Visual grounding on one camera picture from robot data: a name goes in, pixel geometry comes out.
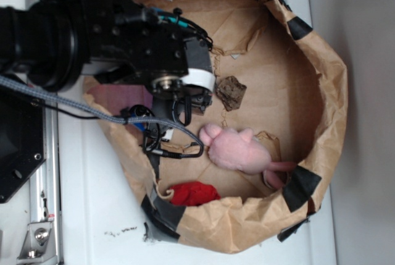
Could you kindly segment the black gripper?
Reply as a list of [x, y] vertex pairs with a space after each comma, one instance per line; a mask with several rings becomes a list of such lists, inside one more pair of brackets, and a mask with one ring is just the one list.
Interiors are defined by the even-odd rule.
[[40, 0], [54, 19], [56, 79], [50, 90], [79, 76], [99, 83], [142, 85], [157, 99], [179, 101], [203, 114], [212, 102], [212, 39], [179, 8], [167, 12], [132, 0]]

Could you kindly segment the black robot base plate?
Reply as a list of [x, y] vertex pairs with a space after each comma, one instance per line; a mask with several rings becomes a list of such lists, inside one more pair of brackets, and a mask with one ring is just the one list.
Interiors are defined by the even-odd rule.
[[37, 99], [1, 89], [1, 203], [45, 161], [44, 109]]

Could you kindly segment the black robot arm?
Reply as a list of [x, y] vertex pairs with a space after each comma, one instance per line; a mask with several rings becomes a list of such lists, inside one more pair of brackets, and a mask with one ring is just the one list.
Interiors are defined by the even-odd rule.
[[158, 99], [204, 113], [215, 76], [212, 40], [185, 19], [133, 0], [39, 0], [26, 11], [1, 9], [1, 73], [64, 91], [78, 77], [142, 85]]

